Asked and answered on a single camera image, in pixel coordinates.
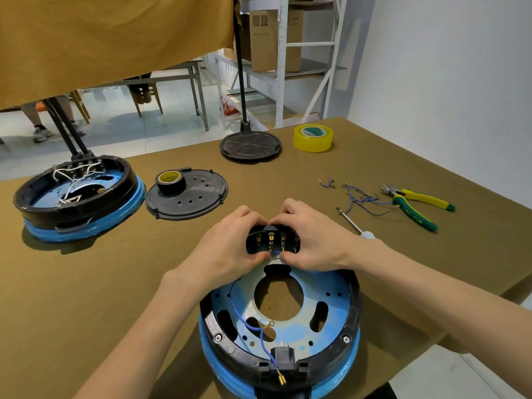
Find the black pole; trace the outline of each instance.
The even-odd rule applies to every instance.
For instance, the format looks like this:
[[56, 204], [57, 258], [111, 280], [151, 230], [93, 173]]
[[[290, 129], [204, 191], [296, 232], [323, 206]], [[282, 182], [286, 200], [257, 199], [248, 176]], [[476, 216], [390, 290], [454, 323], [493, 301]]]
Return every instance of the black pole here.
[[65, 128], [63, 127], [63, 123], [61, 122], [61, 119], [59, 119], [59, 116], [57, 115], [57, 113], [56, 113], [56, 111], [54, 109], [54, 106], [52, 105], [52, 103], [50, 101], [50, 98], [43, 99], [43, 104], [44, 104], [44, 106], [46, 106], [46, 110], [50, 114], [50, 117], [54, 121], [55, 126], [59, 130], [59, 134], [61, 135], [61, 137], [63, 137], [63, 140], [65, 140], [66, 146], [70, 150], [70, 153], [72, 154], [72, 157], [79, 156], [80, 153], [78, 152], [78, 150], [76, 150], [76, 147], [74, 146], [74, 143], [72, 142], [72, 140], [70, 140], [70, 137], [68, 137], [68, 133], [65, 130]]
[[235, 45], [236, 45], [236, 61], [238, 65], [238, 83], [240, 84], [240, 99], [242, 103], [242, 120], [240, 121], [240, 131], [251, 131], [251, 125], [247, 119], [246, 112], [246, 93], [244, 90], [244, 72], [242, 70], [242, 48], [240, 44], [240, 26], [238, 25], [238, 19], [236, 16], [236, 5], [238, 0], [233, 0], [234, 12], [233, 12], [233, 28], [235, 30]]
[[63, 121], [63, 123], [65, 124], [66, 128], [70, 131], [70, 134], [72, 134], [72, 137], [74, 138], [74, 140], [76, 140], [76, 143], [78, 144], [79, 149], [81, 150], [82, 154], [83, 155], [92, 155], [89, 152], [89, 150], [87, 149], [87, 147], [85, 147], [85, 144], [83, 143], [83, 141], [79, 137], [79, 134], [76, 132], [76, 129], [74, 128], [74, 126], [72, 126], [72, 123], [70, 123], [70, 119], [68, 118], [67, 114], [65, 113], [65, 111], [61, 107], [61, 105], [60, 105], [59, 101], [57, 100], [57, 98], [56, 97], [49, 98], [49, 101], [52, 104], [52, 106], [54, 107], [55, 112], [59, 115], [59, 118]]

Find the shoe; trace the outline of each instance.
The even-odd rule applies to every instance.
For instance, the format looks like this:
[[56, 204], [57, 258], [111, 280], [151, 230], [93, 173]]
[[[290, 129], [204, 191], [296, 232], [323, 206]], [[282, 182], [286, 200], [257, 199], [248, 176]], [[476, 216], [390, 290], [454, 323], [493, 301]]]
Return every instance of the shoe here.
[[131, 93], [131, 96], [133, 96], [133, 100], [137, 103], [137, 105], [144, 104], [144, 98], [142, 97], [141, 93]]
[[150, 91], [147, 91], [145, 93], [143, 92], [142, 96], [145, 104], [149, 104], [152, 101], [152, 94], [150, 93]]
[[86, 133], [83, 131], [81, 127], [77, 123], [72, 123], [72, 126], [74, 126], [74, 129], [76, 129], [76, 133], [79, 137], [83, 137]]
[[50, 130], [48, 130], [46, 128], [40, 129], [40, 128], [36, 127], [35, 130], [34, 130], [34, 134], [33, 134], [33, 141], [35, 143], [43, 142], [43, 141], [48, 140], [48, 137], [51, 137], [53, 135], [54, 134]]

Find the black electrical tape roll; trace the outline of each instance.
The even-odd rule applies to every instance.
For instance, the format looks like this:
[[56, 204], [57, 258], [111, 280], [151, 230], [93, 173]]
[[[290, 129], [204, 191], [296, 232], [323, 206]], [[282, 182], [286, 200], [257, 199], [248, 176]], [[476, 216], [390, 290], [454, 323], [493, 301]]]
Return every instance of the black electrical tape roll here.
[[155, 177], [157, 187], [165, 195], [175, 195], [181, 193], [187, 186], [185, 176], [177, 169], [169, 169], [161, 172]]

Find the yellow tape roll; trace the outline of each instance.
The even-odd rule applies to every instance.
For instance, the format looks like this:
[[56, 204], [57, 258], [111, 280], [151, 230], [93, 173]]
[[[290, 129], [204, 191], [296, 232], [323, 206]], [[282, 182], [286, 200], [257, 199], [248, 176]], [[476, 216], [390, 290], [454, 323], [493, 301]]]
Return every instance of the yellow tape roll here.
[[331, 148], [333, 131], [322, 124], [305, 123], [294, 129], [294, 146], [309, 153], [321, 153]]

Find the hand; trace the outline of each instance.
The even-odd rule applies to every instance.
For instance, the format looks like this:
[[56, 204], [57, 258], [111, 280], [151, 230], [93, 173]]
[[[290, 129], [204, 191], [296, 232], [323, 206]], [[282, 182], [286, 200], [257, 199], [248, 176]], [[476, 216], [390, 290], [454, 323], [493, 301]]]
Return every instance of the hand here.
[[287, 199], [281, 214], [270, 224], [292, 227], [299, 235], [301, 249], [298, 253], [281, 252], [281, 259], [303, 270], [337, 270], [351, 268], [366, 271], [369, 262], [386, 245], [378, 239], [364, 239], [355, 235], [328, 216], [302, 201]]
[[209, 229], [190, 256], [170, 272], [179, 272], [187, 282], [197, 284], [202, 295], [234, 282], [270, 258], [269, 252], [249, 255], [246, 251], [247, 235], [256, 224], [265, 226], [267, 221], [246, 206], [240, 206]]

